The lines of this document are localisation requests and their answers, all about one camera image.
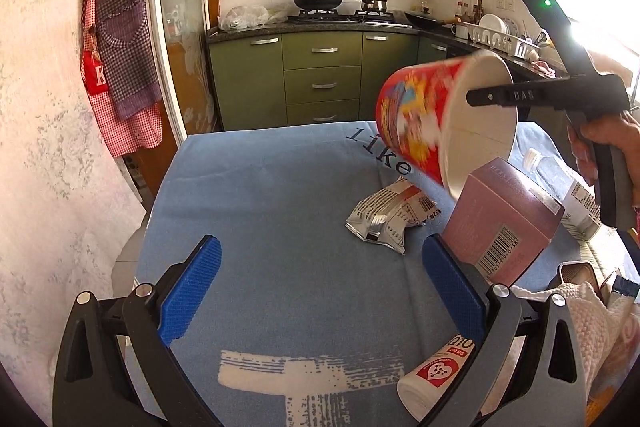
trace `barcode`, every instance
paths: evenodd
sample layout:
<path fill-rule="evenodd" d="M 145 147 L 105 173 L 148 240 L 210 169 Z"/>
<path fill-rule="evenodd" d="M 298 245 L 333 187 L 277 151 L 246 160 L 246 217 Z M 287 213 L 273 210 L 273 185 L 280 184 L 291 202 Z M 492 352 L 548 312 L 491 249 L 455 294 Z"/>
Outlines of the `barcode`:
<path fill-rule="evenodd" d="M 580 183 L 576 183 L 575 187 L 571 191 L 571 195 L 587 209 L 591 219 L 596 222 L 600 222 L 600 207 L 596 203 L 596 198 L 591 196 L 591 193 L 586 188 L 582 187 Z"/>
<path fill-rule="evenodd" d="M 485 277 L 492 276 L 502 266 L 513 249 L 517 247 L 519 241 L 520 238 L 511 232 L 506 225 L 503 225 L 476 267 L 484 272 Z"/>
<path fill-rule="evenodd" d="M 418 201 L 420 201 L 422 209 L 425 212 L 429 212 L 435 208 L 435 204 L 433 204 L 433 201 L 431 201 L 427 196 L 420 198 Z"/>

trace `dish rack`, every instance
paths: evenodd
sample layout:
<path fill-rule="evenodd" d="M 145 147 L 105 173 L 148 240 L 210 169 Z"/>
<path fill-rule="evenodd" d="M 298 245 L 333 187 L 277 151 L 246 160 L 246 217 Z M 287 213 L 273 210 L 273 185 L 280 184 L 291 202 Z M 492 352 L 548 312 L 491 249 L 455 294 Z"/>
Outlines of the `dish rack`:
<path fill-rule="evenodd" d="M 536 51 L 540 53 L 538 46 L 524 39 L 468 22 L 465 22 L 464 25 L 469 29 L 469 38 L 473 42 L 480 42 L 490 48 L 503 51 L 511 55 L 511 57 L 527 60 L 529 52 Z"/>

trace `red heart label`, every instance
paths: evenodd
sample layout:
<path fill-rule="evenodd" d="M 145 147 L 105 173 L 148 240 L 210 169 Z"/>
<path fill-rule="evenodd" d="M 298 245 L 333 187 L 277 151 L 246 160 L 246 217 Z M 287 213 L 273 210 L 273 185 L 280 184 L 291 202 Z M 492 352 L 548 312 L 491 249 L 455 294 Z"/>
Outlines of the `red heart label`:
<path fill-rule="evenodd" d="M 433 362 L 421 367 L 417 375 L 435 387 L 440 387 L 449 378 L 453 377 L 459 369 L 460 366 L 455 360 L 445 357 L 433 360 Z"/>

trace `blue tablecloth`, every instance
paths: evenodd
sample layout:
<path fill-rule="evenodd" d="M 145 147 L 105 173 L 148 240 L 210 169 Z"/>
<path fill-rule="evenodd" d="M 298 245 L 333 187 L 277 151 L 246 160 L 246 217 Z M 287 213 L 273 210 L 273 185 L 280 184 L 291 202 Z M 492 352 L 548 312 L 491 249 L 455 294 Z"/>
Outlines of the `blue tablecloth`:
<path fill-rule="evenodd" d="M 533 145 L 558 154 L 537 125 L 521 123 L 512 163 Z M 226 427 L 416 425 L 395 383 L 456 333 L 420 259 L 454 202 L 410 169 L 372 122 L 191 136 L 180 148 L 136 275 L 156 282 L 206 233 L 222 242 L 220 272 L 172 351 Z M 407 230 L 405 256 L 344 226 L 399 173 L 442 211 Z M 544 289 L 572 259 L 577 243 L 561 227 L 519 284 Z M 127 364 L 157 413 L 132 351 Z"/>

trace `green cabinet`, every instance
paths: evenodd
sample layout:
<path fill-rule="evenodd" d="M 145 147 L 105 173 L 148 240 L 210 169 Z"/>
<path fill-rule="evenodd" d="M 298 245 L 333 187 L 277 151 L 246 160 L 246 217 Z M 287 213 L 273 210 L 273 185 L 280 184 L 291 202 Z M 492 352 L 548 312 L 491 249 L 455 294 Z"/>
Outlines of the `green cabinet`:
<path fill-rule="evenodd" d="M 287 123 L 347 122 L 358 119 L 358 100 L 333 100 L 331 102 L 297 103 L 287 105 Z"/>
<path fill-rule="evenodd" d="M 225 130 L 287 124 L 281 38 L 267 35 L 209 47 Z"/>
<path fill-rule="evenodd" d="M 417 64 L 436 62 L 445 58 L 447 58 L 447 47 L 444 44 L 428 37 L 420 37 Z"/>
<path fill-rule="evenodd" d="M 354 100 L 360 96 L 360 67 L 314 68 L 284 72 L 287 105 Z"/>
<path fill-rule="evenodd" d="M 282 36 L 286 70 L 359 66 L 362 61 L 362 33 L 309 32 Z"/>
<path fill-rule="evenodd" d="M 366 32 L 362 39 L 360 120 L 374 120 L 382 85 L 391 74 L 416 63 L 418 37 L 398 33 Z"/>

